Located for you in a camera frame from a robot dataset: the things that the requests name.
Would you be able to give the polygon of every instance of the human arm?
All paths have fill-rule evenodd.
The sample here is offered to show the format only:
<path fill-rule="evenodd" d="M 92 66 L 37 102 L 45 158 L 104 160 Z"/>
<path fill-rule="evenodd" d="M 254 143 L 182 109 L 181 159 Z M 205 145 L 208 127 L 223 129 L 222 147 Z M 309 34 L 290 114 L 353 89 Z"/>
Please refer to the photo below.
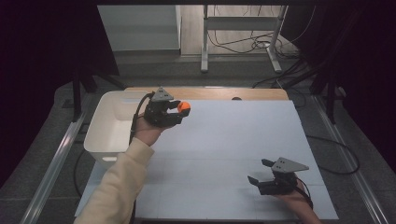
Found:
<path fill-rule="evenodd" d="M 300 180 L 298 180 L 297 186 L 304 190 L 303 184 Z M 317 214 L 309 206 L 304 196 L 296 190 L 290 194 L 275 195 L 275 197 L 285 202 L 288 208 L 293 211 L 304 224 L 321 224 Z"/>
<path fill-rule="evenodd" d="M 129 223 L 134 200 L 146 178 L 146 166 L 154 153 L 150 146 L 163 130 L 142 118 L 137 120 L 131 145 L 106 171 L 75 223 Z"/>

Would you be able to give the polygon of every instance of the white table surface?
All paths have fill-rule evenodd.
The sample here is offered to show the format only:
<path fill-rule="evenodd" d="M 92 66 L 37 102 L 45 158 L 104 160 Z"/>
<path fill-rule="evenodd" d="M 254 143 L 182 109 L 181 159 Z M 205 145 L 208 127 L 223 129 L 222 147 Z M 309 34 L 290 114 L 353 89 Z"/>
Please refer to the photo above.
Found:
<path fill-rule="evenodd" d="M 261 196 L 248 175 L 271 181 L 261 159 L 309 166 L 308 186 L 320 219 L 338 219 L 292 101 L 189 101 L 191 113 L 153 146 L 136 217 L 187 220 L 293 220 L 280 200 Z M 95 164 L 76 215 L 106 169 Z"/>

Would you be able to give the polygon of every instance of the metal frame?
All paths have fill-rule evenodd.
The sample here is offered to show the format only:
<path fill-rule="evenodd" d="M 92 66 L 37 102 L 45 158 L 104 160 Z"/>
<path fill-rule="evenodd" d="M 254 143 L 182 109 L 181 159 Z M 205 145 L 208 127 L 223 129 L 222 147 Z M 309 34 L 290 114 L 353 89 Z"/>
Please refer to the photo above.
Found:
<path fill-rule="evenodd" d="M 276 57 L 275 45 L 280 27 L 286 13 L 286 6 L 281 6 L 279 15 L 274 17 L 208 17 L 207 5 L 204 5 L 204 41 L 202 45 L 201 72 L 208 71 L 207 31 L 235 30 L 235 31 L 274 31 L 270 44 L 266 45 L 268 57 L 276 73 L 281 73 L 279 61 Z"/>
<path fill-rule="evenodd" d="M 72 122 L 64 135 L 64 139 L 58 147 L 52 162 L 44 174 L 40 185 L 35 191 L 35 196 L 27 207 L 25 214 L 22 217 L 21 223 L 36 223 L 43 207 L 50 196 L 50 192 L 58 178 L 59 173 L 64 165 L 67 154 L 70 151 L 71 146 L 78 134 L 78 130 L 81 127 L 82 122 L 87 114 L 87 109 L 93 98 L 92 93 L 86 93 L 82 102 L 82 111 L 76 122 Z"/>

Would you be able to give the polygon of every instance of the white cabinet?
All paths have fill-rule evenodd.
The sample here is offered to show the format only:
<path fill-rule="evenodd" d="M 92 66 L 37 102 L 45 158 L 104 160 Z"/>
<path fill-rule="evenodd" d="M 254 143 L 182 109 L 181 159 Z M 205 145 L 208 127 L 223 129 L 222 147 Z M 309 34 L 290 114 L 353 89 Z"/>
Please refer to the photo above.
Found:
<path fill-rule="evenodd" d="M 180 49 L 180 6 L 98 6 L 113 51 Z"/>

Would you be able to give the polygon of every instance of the human hand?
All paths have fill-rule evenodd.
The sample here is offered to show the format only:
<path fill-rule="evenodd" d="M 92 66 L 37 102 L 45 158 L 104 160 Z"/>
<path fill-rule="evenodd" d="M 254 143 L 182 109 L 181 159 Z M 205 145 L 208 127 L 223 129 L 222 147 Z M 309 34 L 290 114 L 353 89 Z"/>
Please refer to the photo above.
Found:
<path fill-rule="evenodd" d="M 297 179 L 297 187 L 305 191 L 300 179 Z M 290 210 L 293 211 L 303 223 L 321 224 L 317 214 L 312 210 L 311 206 L 309 206 L 305 197 L 298 191 L 294 190 L 290 194 L 274 195 L 274 197 L 285 202 Z"/>
<path fill-rule="evenodd" d="M 300 179 L 297 179 L 297 187 L 305 192 L 303 183 L 301 182 Z M 292 204 L 292 203 L 300 203 L 300 202 L 306 203 L 305 197 L 301 193 L 297 192 L 296 190 L 294 190 L 290 194 L 282 194 L 282 195 L 279 194 L 279 195 L 274 195 L 274 196 L 276 198 L 282 200 L 283 202 L 285 202 L 287 205 Z"/>
<path fill-rule="evenodd" d="M 160 137 L 161 133 L 171 127 L 159 128 L 149 124 L 143 114 L 139 115 L 136 121 L 136 131 L 134 137 L 151 147 Z"/>

